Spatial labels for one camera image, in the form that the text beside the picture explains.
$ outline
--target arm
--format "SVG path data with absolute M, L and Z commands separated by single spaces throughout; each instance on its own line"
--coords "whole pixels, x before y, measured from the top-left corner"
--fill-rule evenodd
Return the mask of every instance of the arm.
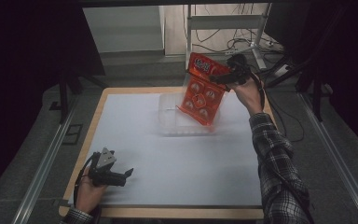
M 309 204 L 308 190 L 292 163 L 292 144 L 278 132 L 270 116 L 263 112 L 255 82 L 248 79 L 243 85 L 233 83 L 227 86 L 236 92 L 251 115 L 249 121 L 259 161 L 265 223 L 309 223 L 295 196 L 268 168 L 273 167 L 293 187 L 302 203 Z
M 95 187 L 88 177 L 89 167 L 84 171 L 77 193 L 75 207 L 69 209 L 68 214 L 60 224 L 89 224 L 93 220 L 90 213 L 97 207 L 107 188 L 106 185 Z

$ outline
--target human hand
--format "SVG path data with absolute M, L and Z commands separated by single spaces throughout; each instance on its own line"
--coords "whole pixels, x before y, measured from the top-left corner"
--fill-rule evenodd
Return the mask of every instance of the human hand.
M 263 113 L 260 92 L 252 78 L 249 77 L 242 85 L 230 83 L 227 84 L 227 86 L 235 91 L 238 99 L 248 109 L 251 116 L 257 113 Z
M 101 201 L 107 185 L 95 187 L 89 178 L 89 167 L 84 170 L 83 177 L 80 180 L 79 190 L 75 208 L 89 214 Z

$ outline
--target red packaging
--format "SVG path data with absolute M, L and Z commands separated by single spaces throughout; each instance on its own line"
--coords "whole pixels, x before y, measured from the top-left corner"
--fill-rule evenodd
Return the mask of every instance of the red packaging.
M 200 124 L 210 126 L 227 87 L 210 82 L 209 76 L 228 74 L 229 68 L 202 54 L 191 53 L 188 73 L 190 80 L 179 109 Z

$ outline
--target plaid shirt sleeve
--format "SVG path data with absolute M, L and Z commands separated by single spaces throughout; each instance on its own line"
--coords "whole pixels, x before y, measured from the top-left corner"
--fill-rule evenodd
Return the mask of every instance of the plaid shirt sleeve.
M 293 186 L 303 204 L 309 205 L 309 193 L 301 181 L 298 170 L 292 164 L 293 146 L 287 138 L 277 131 L 270 116 L 255 114 L 249 119 L 256 150 L 265 158 L 289 184 Z M 258 158 L 258 174 L 265 223 L 309 223 L 293 194 Z
M 91 221 L 92 216 L 78 209 L 75 209 L 74 207 L 71 207 L 68 214 L 66 214 L 60 224 L 89 224 Z

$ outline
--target white paper surface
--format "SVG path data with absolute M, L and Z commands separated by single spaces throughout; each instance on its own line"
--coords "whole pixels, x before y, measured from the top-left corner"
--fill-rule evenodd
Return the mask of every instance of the white paper surface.
M 88 157 L 107 147 L 117 158 L 112 172 L 134 171 L 101 204 L 260 206 L 249 114 L 236 95 L 221 104 L 214 134 L 181 137 L 161 134 L 159 96 L 108 95 Z

